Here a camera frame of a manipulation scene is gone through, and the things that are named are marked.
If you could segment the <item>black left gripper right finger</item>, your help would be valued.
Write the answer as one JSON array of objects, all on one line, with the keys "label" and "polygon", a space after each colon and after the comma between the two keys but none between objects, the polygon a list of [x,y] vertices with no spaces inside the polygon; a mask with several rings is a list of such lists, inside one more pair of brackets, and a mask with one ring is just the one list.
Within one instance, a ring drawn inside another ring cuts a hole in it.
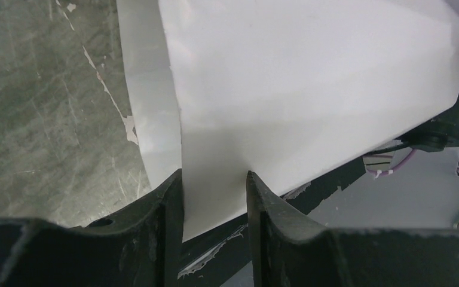
[{"label": "black left gripper right finger", "polygon": [[246,176],[255,286],[459,286],[459,230],[328,228]]}]

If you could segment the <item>white octagonal plastic container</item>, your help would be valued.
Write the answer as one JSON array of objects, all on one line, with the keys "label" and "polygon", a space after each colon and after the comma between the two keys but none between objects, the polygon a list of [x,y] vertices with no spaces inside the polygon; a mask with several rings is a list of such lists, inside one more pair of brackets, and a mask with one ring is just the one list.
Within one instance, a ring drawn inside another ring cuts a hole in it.
[{"label": "white octagonal plastic container", "polygon": [[446,1],[118,1],[152,188],[181,170],[183,239],[247,211],[246,174],[286,194],[452,107]]}]

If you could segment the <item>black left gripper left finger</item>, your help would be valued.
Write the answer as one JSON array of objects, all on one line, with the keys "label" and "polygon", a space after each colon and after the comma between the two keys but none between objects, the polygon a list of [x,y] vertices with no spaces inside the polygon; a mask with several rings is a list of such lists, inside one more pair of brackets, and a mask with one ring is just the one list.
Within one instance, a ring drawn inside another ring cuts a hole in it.
[{"label": "black left gripper left finger", "polygon": [[86,227],[0,218],[0,286],[176,286],[183,222],[180,170]]}]

